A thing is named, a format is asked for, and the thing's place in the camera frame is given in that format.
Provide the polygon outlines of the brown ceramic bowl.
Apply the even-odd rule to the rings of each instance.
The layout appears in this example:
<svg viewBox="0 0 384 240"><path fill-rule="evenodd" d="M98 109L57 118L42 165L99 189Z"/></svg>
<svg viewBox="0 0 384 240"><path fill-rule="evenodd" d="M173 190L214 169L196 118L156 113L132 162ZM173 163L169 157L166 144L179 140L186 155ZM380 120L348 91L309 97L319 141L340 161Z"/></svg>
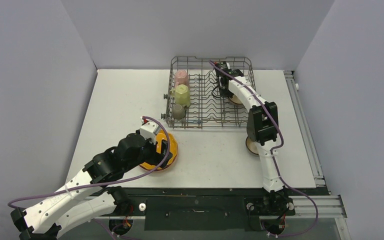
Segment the brown ceramic bowl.
<svg viewBox="0 0 384 240"><path fill-rule="evenodd" d="M242 105L241 100L240 100L236 95L232 95L231 97L228 97L228 100L229 100L232 104L235 104L235 105Z"/></svg>
<svg viewBox="0 0 384 240"><path fill-rule="evenodd" d="M246 148L250 154L252 154L254 156L259 155L258 149L256 147L256 143L254 141L252 141L251 138L248 136L245 139L245 146L246 146Z"/></svg>

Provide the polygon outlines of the small grey-green cup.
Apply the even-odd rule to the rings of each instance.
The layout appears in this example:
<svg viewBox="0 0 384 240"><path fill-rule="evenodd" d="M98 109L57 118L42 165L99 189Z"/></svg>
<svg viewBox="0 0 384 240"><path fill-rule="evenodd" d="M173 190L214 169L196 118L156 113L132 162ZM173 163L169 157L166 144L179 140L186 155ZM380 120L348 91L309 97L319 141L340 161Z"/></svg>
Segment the small grey-green cup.
<svg viewBox="0 0 384 240"><path fill-rule="evenodd" d="M181 104L175 104L172 107L172 117L175 120L181 120L186 116L186 107Z"/></svg>

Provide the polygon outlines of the grey wire dish rack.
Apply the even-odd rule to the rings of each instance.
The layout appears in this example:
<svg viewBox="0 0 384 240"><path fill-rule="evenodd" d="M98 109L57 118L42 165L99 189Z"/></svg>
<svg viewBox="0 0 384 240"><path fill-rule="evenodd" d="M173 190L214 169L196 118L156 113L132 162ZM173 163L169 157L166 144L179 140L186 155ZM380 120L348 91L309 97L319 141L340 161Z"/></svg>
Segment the grey wire dish rack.
<svg viewBox="0 0 384 240"><path fill-rule="evenodd" d="M173 117L175 105L175 74L185 70L189 74L191 104L185 109L185 117ZM248 121L248 112L238 101L222 97L219 79L208 58L196 56L175 56L171 59L168 89L164 94L165 111L161 118L170 128L244 128Z"/></svg>

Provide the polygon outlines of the pink mug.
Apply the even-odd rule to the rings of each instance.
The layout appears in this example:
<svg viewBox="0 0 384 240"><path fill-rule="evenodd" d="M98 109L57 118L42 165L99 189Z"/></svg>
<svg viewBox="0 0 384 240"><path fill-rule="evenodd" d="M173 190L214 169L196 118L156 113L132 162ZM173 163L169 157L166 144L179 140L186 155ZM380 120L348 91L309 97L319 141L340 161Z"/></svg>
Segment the pink mug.
<svg viewBox="0 0 384 240"><path fill-rule="evenodd" d="M190 87L189 74L186 70L178 70L174 74L174 88L179 85L185 85L188 88Z"/></svg>

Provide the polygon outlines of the pale yellow mug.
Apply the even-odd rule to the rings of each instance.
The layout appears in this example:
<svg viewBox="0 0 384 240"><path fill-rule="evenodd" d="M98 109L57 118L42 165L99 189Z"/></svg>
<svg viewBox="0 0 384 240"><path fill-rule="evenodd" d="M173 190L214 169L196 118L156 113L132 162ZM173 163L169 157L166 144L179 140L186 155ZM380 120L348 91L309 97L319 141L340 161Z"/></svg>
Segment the pale yellow mug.
<svg viewBox="0 0 384 240"><path fill-rule="evenodd" d="M190 89L185 84L176 85L171 91L170 96L173 97L176 105L189 108L191 105Z"/></svg>

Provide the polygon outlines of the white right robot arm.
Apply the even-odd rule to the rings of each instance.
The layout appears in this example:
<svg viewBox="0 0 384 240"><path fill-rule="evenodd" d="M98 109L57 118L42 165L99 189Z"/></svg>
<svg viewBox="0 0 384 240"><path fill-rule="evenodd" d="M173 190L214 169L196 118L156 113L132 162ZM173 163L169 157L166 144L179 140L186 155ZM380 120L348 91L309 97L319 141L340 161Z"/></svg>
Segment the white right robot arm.
<svg viewBox="0 0 384 240"><path fill-rule="evenodd" d="M262 209L270 215L283 216L291 210L286 184L276 161L277 149L284 144L279 129L278 107L268 102L248 83L242 72L215 66L223 97L237 97L248 112L247 138L256 147L262 167L262 185L267 195L262 199Z"/></svg>

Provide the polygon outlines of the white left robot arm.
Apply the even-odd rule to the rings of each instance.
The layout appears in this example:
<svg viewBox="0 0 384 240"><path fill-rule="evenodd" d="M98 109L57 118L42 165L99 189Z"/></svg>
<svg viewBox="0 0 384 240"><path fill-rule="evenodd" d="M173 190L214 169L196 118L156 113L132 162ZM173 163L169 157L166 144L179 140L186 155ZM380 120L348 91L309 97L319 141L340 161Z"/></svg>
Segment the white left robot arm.
<svg viewBox="0 0 384 240"><path fill-rule="evenodd" d="M21 240L56 240L71 229L103 215L123 215L131 200L120 186L125 173L137 166L160 171L174 162L178 145L160 131L145 138L138 131L117 146L95 155L55 196L28 208L15 207L10 216Z"/></svg>

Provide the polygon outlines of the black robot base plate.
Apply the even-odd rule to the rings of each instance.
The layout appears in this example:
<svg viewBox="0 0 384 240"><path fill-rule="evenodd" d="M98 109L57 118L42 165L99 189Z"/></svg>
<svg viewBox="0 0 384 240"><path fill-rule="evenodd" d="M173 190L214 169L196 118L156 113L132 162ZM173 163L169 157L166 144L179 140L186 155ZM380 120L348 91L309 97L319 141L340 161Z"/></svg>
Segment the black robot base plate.
<svg viewBox="0 0 384 240"><path fill-rule="evenodd" d="M112 220L143 220L146 231L221 231L279 225L294 216L289 190L263 188L138 188L125 187L127 201Z"/></svg>

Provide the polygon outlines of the aluminium frame rail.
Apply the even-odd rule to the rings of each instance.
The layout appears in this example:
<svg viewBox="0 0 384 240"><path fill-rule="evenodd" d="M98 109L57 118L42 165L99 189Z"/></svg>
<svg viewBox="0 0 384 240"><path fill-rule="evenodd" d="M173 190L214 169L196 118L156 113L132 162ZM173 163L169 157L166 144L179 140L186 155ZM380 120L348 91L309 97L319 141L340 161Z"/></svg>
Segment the aluminium frame rail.
<svg viewBox="0 0 384 240"><path fill-rule="evenodd" d="M325 177L319 161L319 157L314 145L314 141L310 132L310 128L305 117L303 107L299 98L299 91L294 79L294 72L285 70L283 72L289 95L295 111L295 116L303 139L303 144L311 166L316 188L314 191L326 192L326 195L315 195L315 202L318 206L320 218L345 219L347 217L346 210L340 195L332 195L327 188Z"/></svg>

